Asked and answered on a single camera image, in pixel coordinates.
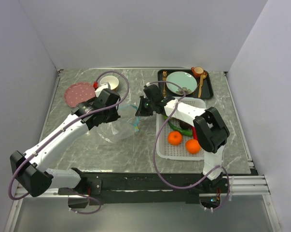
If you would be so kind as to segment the black serving tray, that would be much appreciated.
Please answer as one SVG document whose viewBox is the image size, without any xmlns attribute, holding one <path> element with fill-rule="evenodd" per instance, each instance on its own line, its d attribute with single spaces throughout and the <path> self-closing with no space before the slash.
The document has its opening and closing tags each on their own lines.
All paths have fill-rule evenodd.
<svg viewBox="0 0 291 232">
<path fill-rule="evenodd" d="M 192 98 L 200 98 L 202 100 L 210 100 L 214 96 L 212 84 L 210 81 L 209 73 L 205 71 L 206 77 L 203 80 L 201 87 L 201 95 L 199 94 L 199 82 L 200 78 L 195 78 L 193 72 L 190 69 L 164 69 L 159 70 L 157 73 L 158 81 L 163 80 L 163 74 L 166 73 L 166 80 L 175 83 L 181 87 L 185 92 L 186 96 Z"/>
</svg>

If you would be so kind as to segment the green toy cucumber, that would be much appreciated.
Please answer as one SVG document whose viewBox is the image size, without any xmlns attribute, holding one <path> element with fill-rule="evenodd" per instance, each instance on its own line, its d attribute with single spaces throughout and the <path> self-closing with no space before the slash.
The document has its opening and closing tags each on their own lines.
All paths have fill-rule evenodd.
<svg viewBox="0 0 291 232">
<path fill-rule="evenodd" d="M 190 130 L 183 130 L 180 127 L 180 120 L 179 119 L 175 119 L 175 118 L 170 118 L 170 120 L 167 122 L 169 127 L 173 130 L 173 131 L 178 131 L 180 132 L 182 135 L 187 136 L 187 137 L 193 137 L 193 133 L 192 133 L 192 129 Z"/>
</svg>

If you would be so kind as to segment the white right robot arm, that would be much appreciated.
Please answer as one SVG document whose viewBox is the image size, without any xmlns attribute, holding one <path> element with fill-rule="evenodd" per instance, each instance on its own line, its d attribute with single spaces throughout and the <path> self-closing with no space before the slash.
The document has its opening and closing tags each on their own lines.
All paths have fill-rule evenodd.
<svg viewBox="0 0 291 232">
<path fill-rule="evenodd" d="M 179 99 L 164 97 L 154 82 L 147 83 L 143 91 L 146 96 L 140 97 L 136 116 L 152 116 L 153 113 L 157 113 L 167 117 L 156 133 L 152 152 L 153 165 L 158 177 L 167 186 L 174 189 L 191 189 L 202 183 L 202 187 L 206 192 L 214 192 L 222 181 L 222 173 L 227 172 L 222 166 L 222 150 L 230 135 L 218 110 L 214 107 L 204 109 L 187 105 L 181 101 L 184 96 Z M 202 172 L 203 177 L 189 186 L 179 187 L 167 182 L 156 166 L 155 152 L 157 142 L 164 126 L 171 118 L 179 119 L 193 126 L 201 148 L 206 151 Z"/>
</svg>

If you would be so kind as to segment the wooden spoon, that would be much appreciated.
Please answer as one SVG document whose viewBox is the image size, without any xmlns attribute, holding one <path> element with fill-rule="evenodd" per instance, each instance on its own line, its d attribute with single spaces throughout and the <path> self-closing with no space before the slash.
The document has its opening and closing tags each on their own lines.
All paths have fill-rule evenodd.
<svg viewBox="0 0 291 232">
<path fill-rule="evenodd" d="M 204 71 L 201 76 L 200 76 L 200 81 L 199 81 L 199 88 L 202 88 L 203 86 L 203 80 L 207 77 L 208 73 Z"/>
</svg>

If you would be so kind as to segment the pink dotted plate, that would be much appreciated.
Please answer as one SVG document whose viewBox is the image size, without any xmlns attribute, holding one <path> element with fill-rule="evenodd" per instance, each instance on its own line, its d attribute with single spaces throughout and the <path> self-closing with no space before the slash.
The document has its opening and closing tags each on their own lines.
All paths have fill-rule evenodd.
<svg viewBox="0 0 291 232">
<path fill-rule="evenodd" d="M 96 96 L 94 87 L 88 82 L 72 84 L 65 90 L 64 101 L 71 108 Z"/>
</svg>

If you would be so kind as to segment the gold fork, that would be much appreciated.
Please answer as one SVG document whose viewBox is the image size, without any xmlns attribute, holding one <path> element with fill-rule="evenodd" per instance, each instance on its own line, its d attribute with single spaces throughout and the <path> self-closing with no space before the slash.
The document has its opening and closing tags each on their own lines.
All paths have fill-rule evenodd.
<svg viewBox="0 0 291 232">
<path fill-rule="evenodd" d="M 163 87 L 163 96 L 166 97 L 166 78 L 167 78 L 167 71 L 163 71 L 162 79 L 164 81 L 164 87 Z"/>
</svg>

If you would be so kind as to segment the mint green plate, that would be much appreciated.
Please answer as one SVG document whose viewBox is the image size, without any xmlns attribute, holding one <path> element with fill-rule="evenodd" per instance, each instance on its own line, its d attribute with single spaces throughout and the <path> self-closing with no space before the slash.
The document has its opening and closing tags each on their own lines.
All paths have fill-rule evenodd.
<svg viewBox="0 0 291 232">
<path fill-rule="evenodd" d="M 185 91 L 186 95 L 189 95 L 197 89 L 196 79 L 186 72 L 173 72 L 167 76 L 166 81 L 168 90 L 176 95 L 182 96 L 183 91 Z"/>
</svg>

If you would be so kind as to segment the orange toy tangerine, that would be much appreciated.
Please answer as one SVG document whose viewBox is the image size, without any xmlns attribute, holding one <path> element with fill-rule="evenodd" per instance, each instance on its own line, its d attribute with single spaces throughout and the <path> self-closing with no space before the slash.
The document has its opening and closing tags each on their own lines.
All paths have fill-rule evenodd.
<svg viewBox="0 0 291 232">
<path fill-rule="evenodd" d="M 178 146 L 182 142 L 182 134 L 178 131 L 172 131 L 167 137 L 167 141 L 174 146 Z"/>
<path fill-rule="evenodd" d="M 201 150 L 201 146 L 196 139 L 188 140 L 185 144 L 185 148 L 190 154 L 193 155 L 197 154 Z"/>
</svg>

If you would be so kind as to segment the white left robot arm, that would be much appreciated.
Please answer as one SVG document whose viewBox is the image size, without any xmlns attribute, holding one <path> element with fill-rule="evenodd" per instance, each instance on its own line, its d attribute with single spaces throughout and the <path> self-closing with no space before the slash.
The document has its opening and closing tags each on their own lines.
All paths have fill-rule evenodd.
<svg viewBox="0 0 291 232">
<path fill-rule="evenodd" d="M 78 169 L 50 169 L 53 160 L 93 127 L 120 118 L 117 105 L 120 95 L 105 88 L 98 97 L 78 104 L 52 133 L 25 153 L 10 156 L 13 177 L 32 197 L 51 188 L 69 188 L 76 194 L 86 190 L 87 178 Z"/>
</svg>

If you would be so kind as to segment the white plastic mesh basket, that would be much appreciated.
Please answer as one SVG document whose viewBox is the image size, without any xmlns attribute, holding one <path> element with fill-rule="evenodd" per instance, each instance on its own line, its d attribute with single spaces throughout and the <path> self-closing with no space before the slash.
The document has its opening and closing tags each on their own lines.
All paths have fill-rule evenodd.
<svg viewBox="0 0 291 232">
<path fill-rule="evenodd" d="M 183 103 L 198 107 L 198 108 L 206 108 L 206 103 L 197 98 L 186 97 L 181 100 Z M 165 121 L 165 117 L 163 115 L 156 115 L 156 133 L 158 133 L 160 127 Z M 158 156 L 165 159 L 170 160 L 188 160 L 188 161 L 199 161 L 204 160 L 204 155 L 208 154 L 207 151 L 201 148 L 201 150 L 197 154 L 190 154 L 186 148 L 185 144 L 188 140 L 193 139 L 193 137 L 187 137 L 182 135 L 182 142 L 178 146 L 171 145 L 167 141 L 167 137 L 170 132 L 173 130 L 166 124 L 159 135 L 158 142 L 156 145 L 156 152 Z"/>
</svg>

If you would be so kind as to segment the dark purple toy mangosteen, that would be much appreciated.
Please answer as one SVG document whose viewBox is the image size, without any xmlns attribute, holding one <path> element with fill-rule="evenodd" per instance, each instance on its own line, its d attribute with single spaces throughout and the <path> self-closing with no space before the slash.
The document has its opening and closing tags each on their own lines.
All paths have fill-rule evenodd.
<svg viewBox="0 0 291 232">
<path fill-rule="evenodd" d="M 192 126 L 184 121 L 180 121 L 180 127 L 183 130 L 190 130 L 192 128 Z"/>
</svg>

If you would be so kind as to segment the clear zip top bag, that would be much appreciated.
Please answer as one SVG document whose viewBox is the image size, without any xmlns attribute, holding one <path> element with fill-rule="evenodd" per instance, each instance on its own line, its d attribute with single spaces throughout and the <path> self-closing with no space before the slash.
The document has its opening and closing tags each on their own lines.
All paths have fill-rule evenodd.
<svg viewBox="0 0 291 232">
<path fill-rule="evenodd" d="M 99 125 L 94 132 L 98 145 L 108 145 L 121 142 L 139 131 L 139 117 L 135 116 L 137 106 L 134 104 L 120 105 L 120 118 L 114 122 Z"/>
</svg>

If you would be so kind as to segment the brown ceramic cup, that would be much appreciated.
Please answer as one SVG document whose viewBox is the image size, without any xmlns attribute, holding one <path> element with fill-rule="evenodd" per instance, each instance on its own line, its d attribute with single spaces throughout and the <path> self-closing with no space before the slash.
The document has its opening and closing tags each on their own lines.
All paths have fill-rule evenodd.
<svg viewBox="0 0 291 232">
<path fill-rule="evenodd" d="M 192 67 L 191 71 L 193 72 L 193 76 L 195 78 L 199 78 L 202 75 L 207 76 L 207 72 L 202 67 Z"/>
</svg>

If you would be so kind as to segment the red toy chili pepper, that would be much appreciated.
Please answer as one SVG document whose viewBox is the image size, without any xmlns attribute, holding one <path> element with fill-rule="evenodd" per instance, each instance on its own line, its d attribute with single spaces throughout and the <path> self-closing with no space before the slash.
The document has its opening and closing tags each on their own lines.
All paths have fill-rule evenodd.
<svg viewBox="0 0 291 232">
<path fill-rule="evenodd" d="M 198 140 L 198 137 L 197 137 L 197 134 L 196 134 L 196 129 L 195 129 L 195 127 L 192 127 L 192 133 L 193 133 L 193 138 L 194 138 L 195 140 Z"/>
</svg>

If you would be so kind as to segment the aluminium front rail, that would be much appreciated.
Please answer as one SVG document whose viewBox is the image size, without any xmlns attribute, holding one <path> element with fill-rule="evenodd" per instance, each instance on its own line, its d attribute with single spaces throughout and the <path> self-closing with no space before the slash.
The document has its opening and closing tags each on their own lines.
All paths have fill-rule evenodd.
<svg viewBox="0 0 291 232">
<path fill-rule="evenodd" d="M 270 195 L 270 190 L 263 175 L 259 176 L 231 176 L 230 196 L 233 195 Z"/>
</svg>

